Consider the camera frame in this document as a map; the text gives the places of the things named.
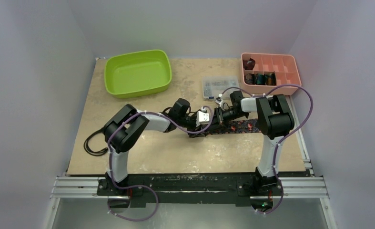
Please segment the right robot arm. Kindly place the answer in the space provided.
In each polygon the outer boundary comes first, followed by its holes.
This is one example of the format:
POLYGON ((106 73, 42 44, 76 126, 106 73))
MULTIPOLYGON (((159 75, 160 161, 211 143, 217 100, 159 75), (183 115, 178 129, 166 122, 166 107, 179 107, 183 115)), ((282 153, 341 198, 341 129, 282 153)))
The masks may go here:
POLYGON ((232 105, 216 108, 211 134, 261 132, 264 136, 262 155, 255 169, 253 189, 264 194, 278 184, 278 164, 282 143, 294 128, 294 118, 285 96, 244 98, 242 92, 230 94, 232 105))

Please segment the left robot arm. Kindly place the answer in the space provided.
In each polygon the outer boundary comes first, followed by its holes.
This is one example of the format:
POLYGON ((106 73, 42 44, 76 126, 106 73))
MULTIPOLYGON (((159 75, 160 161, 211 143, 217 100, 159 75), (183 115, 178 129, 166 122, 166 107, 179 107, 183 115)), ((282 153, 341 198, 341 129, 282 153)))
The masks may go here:
POLYGON ((149 112, 125 105, 103 127, 105 142, 109 150, 109 168, 107 174, 111 181, 109 190, 115 195, 122 195, 127 190, 125 178, 128 176, 129 151, 139 140, 144 131, 168 133, 176 128, 188 134, 201 134, 213 120, 210 107, 203 106, 192 112, 190 103, 179 98, 172 107, 162 112, 149 112))

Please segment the dark floral patterned tie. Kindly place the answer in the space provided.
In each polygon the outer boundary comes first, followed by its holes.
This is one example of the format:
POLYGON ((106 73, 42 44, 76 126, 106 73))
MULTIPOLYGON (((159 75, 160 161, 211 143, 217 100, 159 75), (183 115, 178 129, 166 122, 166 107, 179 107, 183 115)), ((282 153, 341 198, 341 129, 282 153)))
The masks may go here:
POLYGON ((248 133, 260 133, 261 131, 255 126, 257 119, 248 119, 241 121, 230 121, 220 127, 216 127, 213 130, 204 132, 204 136, 207 135, 222 135, 222 134, 248 134, 248 133))

